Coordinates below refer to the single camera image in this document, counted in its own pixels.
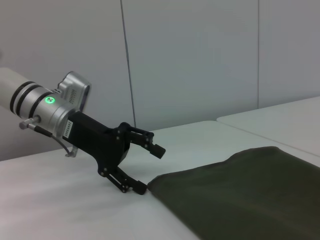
metal bracket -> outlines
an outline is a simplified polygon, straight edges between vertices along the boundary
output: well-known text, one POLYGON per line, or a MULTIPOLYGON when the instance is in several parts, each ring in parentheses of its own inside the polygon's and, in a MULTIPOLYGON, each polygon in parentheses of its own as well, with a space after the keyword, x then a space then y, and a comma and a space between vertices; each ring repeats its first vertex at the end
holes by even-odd
MULTIPOLYGON (((89 92, 91 89, 91 83, 78 73, 71 71, 65 78, 58 84, 58 88, 53 91, 59 94, 61 98, 65 99, 69 103, 75 105, 80 112, 83 112, 89 92)), ((76 157, 78 148, 72 147, 69 154, 66 157, 76 157)))

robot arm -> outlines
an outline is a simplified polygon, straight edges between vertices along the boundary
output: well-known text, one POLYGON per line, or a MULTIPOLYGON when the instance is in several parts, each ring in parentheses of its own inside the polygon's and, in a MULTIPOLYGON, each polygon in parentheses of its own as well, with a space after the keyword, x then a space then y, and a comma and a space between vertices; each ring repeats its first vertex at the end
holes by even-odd
POLYGON ((132 188, 143 195, 147 186, 129 177, 118 165, 130 144, 143 147, 159 159, 166 150, 153 144, 152 132, 126 122, 108 128, 82 113, 90 88, 90 83, 75 72, 70 72, 58 89, 50 91, 8 68, 0 68, 0 105, 24 119, 20 128, 52 137, 62 146, 64 139, 73 145, 68 157, 75 157, 78 148, 83 150, 95 158, 98 173, 123 193, 132 188))

green cloth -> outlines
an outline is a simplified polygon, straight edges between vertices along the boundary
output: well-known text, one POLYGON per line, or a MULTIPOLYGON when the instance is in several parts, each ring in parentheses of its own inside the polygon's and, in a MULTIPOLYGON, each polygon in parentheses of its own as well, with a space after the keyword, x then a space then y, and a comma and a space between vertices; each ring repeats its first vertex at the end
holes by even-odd
POLYGON ((320 240, 320 168, 277 147, 164 174, 148 189, 204 240, 320 240))

white table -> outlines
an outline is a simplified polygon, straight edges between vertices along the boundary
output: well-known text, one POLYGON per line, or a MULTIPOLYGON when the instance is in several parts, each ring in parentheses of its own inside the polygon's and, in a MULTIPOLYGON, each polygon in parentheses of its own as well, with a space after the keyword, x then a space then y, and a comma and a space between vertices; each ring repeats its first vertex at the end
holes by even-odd
POLYGON ((217 121, 320 156, 320 97, 224 116, 217 121))
MULTIPOLYGON (((121 168, 148 183, 158 175, 228 159, 250 148, 278 146, 320 166, 320 158, 214 121, 155 131, 166 148, 157 159, 132 146, 121 168)), ((0 162, 1 240, 196 240, 150 192, 120 192, 96 161, 51 151, 0 162)))

white wall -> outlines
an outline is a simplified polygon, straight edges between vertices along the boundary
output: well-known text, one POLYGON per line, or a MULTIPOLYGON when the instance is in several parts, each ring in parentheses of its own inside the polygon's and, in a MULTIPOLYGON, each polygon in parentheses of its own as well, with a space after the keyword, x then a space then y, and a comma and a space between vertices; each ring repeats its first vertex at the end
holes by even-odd
MULTIPOLYGON (((134 124, 119 0, 2 0, 0 67, 53 89, 69 71, 92 83, 85 113, 134 124)), ((60 148, 0 108, 0 160, 60 148)))
POLYGON ((258 0, 122 0, 136 124, 258 107, 258 0))
POLYGON ((260 0, 259 107, 320 96, 320 1, 260 0))

